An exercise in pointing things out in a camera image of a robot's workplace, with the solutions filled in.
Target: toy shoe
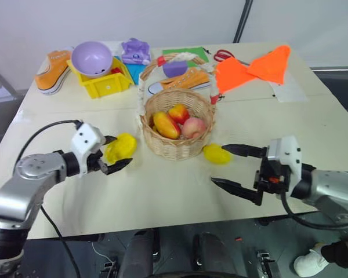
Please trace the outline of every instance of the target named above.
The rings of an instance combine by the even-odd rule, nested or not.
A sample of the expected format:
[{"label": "toy shoe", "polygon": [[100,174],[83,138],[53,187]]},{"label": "toy shoe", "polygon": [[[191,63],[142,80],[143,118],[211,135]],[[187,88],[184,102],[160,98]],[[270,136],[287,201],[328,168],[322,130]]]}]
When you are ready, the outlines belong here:
[{"label": "toy shoe", "polygon": [[153,83],[148,87],[148,92],[150,94],[156,94],[166,89],[179,88],[195,90],[208,86],[210,86],[210,82],[206,72],[196,68],[189,68],[183,75]]},{"label": "toy shoe", "polygon": [[36,74],[35,82],[41,93],[55,94],[61,88],[66,75],[70,72],[67,60],[71,57],[69,50],[53,51],[48,54],[49,66],[45,72]]}]

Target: orange fabric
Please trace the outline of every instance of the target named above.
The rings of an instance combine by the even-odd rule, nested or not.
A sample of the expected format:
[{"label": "orange fabric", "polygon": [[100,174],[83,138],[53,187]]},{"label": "orange fabric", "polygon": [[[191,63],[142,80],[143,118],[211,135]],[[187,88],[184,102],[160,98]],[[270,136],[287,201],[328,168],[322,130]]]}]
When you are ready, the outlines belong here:
[{"label": "orange fabric", "polygon": [[215,67],[216,85],[219,93],[223,94],[239,85],[242,85],[255,76],[247,73],[247,67],[242,65],[234,57],[230,57],[220,62]]},{"label": "orange fabric", "polygon": [[284,84],[289,55],[289,46],[279,46],[272,52],[255,59],[247,69],[247,72],[265,81]]}]

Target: purple plush toy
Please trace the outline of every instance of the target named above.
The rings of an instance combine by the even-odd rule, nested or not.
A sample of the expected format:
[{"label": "purple plush toy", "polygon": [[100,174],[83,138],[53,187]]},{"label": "purple plush toy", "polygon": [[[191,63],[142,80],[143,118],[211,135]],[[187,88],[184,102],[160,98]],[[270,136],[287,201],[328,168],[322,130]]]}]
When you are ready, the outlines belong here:
[{"label": "purple plush toy", "polygon": [[125,64],[148,65],[151,61],[150,46],[147,42],[131,38],[122,43],[122,61]]}]

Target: scissors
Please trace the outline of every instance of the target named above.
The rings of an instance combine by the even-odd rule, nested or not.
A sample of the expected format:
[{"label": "scissors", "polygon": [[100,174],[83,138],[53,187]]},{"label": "scissors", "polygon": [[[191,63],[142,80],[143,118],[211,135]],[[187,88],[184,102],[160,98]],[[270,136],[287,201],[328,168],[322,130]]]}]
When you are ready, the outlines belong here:
[{"label": "scissors", "polygon": [[[217,61],[217,62],[222,62],[224,61],[225,59],[228,59],[230,57],[234,57],[234,55],[232,53],[230,53],[228,50],[225,50],[225,49],[219,49],[215,54],[214,54],[214,60]],[[241,61],[239,59],[236,59],[238,60],[241,64],[244,64],[244,65],[250,65],[244,61]]]}]

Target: black cable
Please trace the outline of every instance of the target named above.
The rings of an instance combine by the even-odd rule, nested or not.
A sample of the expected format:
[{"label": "black cable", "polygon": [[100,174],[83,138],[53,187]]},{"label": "black cable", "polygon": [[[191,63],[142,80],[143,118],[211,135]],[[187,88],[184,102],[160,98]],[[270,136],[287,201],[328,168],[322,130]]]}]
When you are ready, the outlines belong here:
[{"label": "black cable", "polygon": [[[24,146],[22,147],[21,151],[19,152],[18,154],[18,157],[17,157],[17,160],[16,160],[16,163],[14,164],[14,168],[13,168],[13,173],[15,172],[16,170],[16,165],[18,163],[18,161],[21,159],[24,151],[26,150],[26,148],[28,147],[28,145],[31,143],[31,141],[37,136],[39,135],[39,133],[43,132],[44,130],[52,127],[52,126],[56,126],[56,125],[61,125],[63,123],[74,123],[76,125],[76,127],[78,125],[80,125],[80,121],[79,120],[60,120],[59,122],[54,122],[54,123],[50,123],[42,128],[40,128],[38,131],[36,131],[28,140],[27,142],[24,144]],[[68,247],[66,241],[64,241],[63,239],[63,236],[62,234],[60,233],[57,225],[53,222],[53,220],[50,218],[49,214],[47,214],[47,212],[45,211],[44,207],[41,206],[40,207],[42,213],[44,214],[45,218],[49,221],[49,223],[53,226],[54,230],[56,231],[58,237],[59,237],[59,240],[62,242],[63,244],[63,247],[64,249],[66,250],[66,253],[67,255],[70,257],[70,261],[72,263],[72,266],[74,267],[75,269],[75,272],[76,272],[76,277],[77,278],[80,278],[81,275],[80,275],[80,270],[79,270],[79,267],[77,266],[76,262],[75,262],[75,258],[74,256],[72,255],[72,252],[70,250],[70,248]]]},{"label": "black cable", "polygon": [[70,248],[68,247],[67,243],[64,241],[64,238],[62,236],[62,234],[60,233],[60,231],[58,230],[58,227],[57,225],[53,222],[53,220],[50,218],[49,214],[47,214],[47,212],[45,211],[44,207],[41,206],[40,207],[42,213],[44,214],[45,218],[49,221],[49,223],[53,226],[54,230],[56,231],[58,237],[59,237],[59,240],[62,242],[63,244],[63,247],[64,249],[66,249],[66,253],[67,255],[70,257],[70,261],[72,263],[72,266],[74,267],[75,269],[75,272],[76,272],[76,277],[77,278],[80,278],[81,275],[80,275],[80,270],[79,270],[79,267],[77,266],[76,262],[75,262],[75,258],[74,256],[72,255],[72,252],[70,250]]},{"label": "black cable", "polygon": [[317,230],[328,230],[328,231],[339,231],[339,230],[344,230],[348,228],[348,223],[344,224],[335,224],[335,225],[325,225],[325,224],[316,224],[316,223],[311,223],[308,221],[305,221],[298,217],[295,213],[292,212],[290,209],[288,202],[286,200],[286,191],[281,191],[281,201],[282,205],[284,206],[285,211],[288,213],[288,215],[294,219],[296,222],[299,224],[312,228],[312,229],[317,229]]},{"label": "black cable", "polygon": [[79,120],[60,120],[59,122],[50,123],[50,124],[48,124],[48,125],[46,125],[46,126],[40,128],[38,131],[36,131],[36,132],[27,140],[27,142],[23,145],[21,151],[19,152],[18,157],[17,157],[17,159],[16,159],[16,162],[15,162],[15,164],[14,164],[13,173],[14,173],[14,171],[15,171],[15,169],[16,169],[16,165],[17,165],[18,161],[22,158],[24,151],[27,149],[28,145],[32,142],[32,140],[33,140],[37,135],[39,135],[40,133],[42,133],[44,130],[46,130],[46,129],[52,127],[52,126],[61,125],[61,124],[63,124],[63,123],[74,123],[75,125],[78,125],[78,124],[80,124],[80,121],[79,121]]}]

